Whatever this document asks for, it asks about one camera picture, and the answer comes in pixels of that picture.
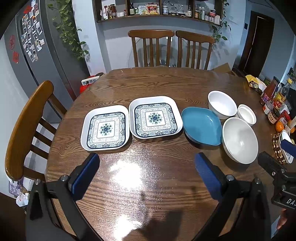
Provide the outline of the person's right hand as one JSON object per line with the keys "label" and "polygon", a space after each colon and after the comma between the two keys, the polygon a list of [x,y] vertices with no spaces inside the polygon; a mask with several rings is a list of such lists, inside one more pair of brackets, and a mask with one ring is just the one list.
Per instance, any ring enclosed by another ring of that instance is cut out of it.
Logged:
{"label": "person's right hand", "polygon": [[278,220],[276,229],[279,230],[286,222],[287,222],[287,210],[283,208],[281,211],[280,219]]}

